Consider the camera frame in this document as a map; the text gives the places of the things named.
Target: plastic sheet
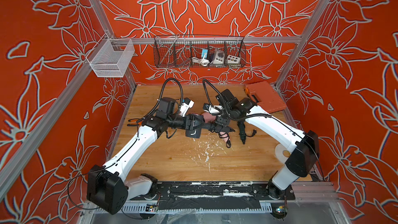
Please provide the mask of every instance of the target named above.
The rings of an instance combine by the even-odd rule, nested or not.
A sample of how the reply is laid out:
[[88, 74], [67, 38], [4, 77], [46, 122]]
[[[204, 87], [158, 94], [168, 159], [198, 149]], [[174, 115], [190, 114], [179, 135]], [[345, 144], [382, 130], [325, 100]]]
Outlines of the plastic sheet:
[[178, 222], [178, 224], [190, 224], [190, 223], [201, 223], [200, 214], [196, 209], [187, 209], [179, 211], [175, 214], [167, 214], [166, 211], [158, 211], [155, 215], [156, 224], [173, 224]]

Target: power cord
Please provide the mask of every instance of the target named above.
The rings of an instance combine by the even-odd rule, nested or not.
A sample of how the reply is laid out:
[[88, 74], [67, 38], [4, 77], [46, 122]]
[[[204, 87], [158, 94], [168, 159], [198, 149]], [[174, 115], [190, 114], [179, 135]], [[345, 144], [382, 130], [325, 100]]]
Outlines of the power cord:
[[199, 63], [199, 64], [202, 65], [203, 67], [206, 67], [207, 65], [210, 64], [210, 61], [207, 60], [207, 59], [204, 59], [204, 58], [203, 58], [203, 59], [198, 59], [198, 58], [196, 58], [196, 57], [192, 57], [191, 59], [192, 59], [192, 62]]

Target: wooden table surface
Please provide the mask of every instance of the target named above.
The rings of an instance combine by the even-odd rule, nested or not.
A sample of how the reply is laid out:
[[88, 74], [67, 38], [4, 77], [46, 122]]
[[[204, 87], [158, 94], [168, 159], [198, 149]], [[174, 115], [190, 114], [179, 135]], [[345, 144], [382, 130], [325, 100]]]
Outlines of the wooden table surface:
[[[229, 89], [238, 100], [246, 97], [242, 85], [216, 85], [221, 92]], [[123, 128], [117, 140], [113, 155], [135, 135], [136, 127], [128, 127], [127, 120], [140, 118], [149, 112], [156, 104], [161, 85], [141, 85], [132, 99]], [[218, 105], [216, 92], [207, 87], [210, 99]], [[203, 113], [203, 103], [207, 102], [202, 85], [183, 85], [184, 97], [195, 102], [188, 113]], [[180, 90], [176, 85], [167, 84], [163, 97], [180, 98]], [[273, 115], [282, 121], [282, 112]], [[127, 179], [138, 177], [141, 173], [148, 173], [159, 181], [268, 181], [272, 175], [282, 167], [282, 163], [275, 156], [278, 142], [268, 134], [252, 126], [246, 125], [246, 133], [257, 130], [255, 137], [247, 138], [243, 145], [239, 138], [239, 129], [235, 121], [230, 126], [236, 132], [230, 132], [231, 148], [218, 134], [202, 129], [199, 139], [185, 137], [185, 131], [178, 129], [171, 139], [166, 139], [163, 133], [138, 159], [130, 171]], [[311, 181], [311, 177], [299, 178]]]

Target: metal wire basket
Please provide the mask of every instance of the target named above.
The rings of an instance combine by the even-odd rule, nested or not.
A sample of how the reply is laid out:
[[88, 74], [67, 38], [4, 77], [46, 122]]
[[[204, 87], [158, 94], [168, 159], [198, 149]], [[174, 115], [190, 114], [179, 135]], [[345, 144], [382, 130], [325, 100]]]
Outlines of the metal wire basket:
[[[156, 67], [243, 67], [246, 65], [244, 37], [209, 35], [155, 36], [154, 62]], [[205, 58], [207, 64], [198, 63]]]

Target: red floral wallpaper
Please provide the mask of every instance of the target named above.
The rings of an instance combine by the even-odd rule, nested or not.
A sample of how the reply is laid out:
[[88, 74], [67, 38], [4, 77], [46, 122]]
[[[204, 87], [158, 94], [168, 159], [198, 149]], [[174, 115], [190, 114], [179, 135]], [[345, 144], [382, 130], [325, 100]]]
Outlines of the red floral wallpaper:
[[354, 223], [398, 222], [398, 0], [331, 0], [281, 92]]
[[[103, 36], [88, 0], [0, 0], [0, 169], [36, 127]], [[70, 178], [105, 161], [132, 91], [91, 73], [0, 203], [1, 223], [76, 221]], [[72, 181], [75, 203], [86, 178]]]
[[[162, 34], [219, 34], [251, 37], [300, 36], [318, 0], [100, 0], [117, 37]], [[162, 83], [173, 76], [185, 83], [275, 82], [294, 44], [247, 45], [239, 69], [154, 67], [151, 45], [137, 45], [130, 69], [137, 82]]]

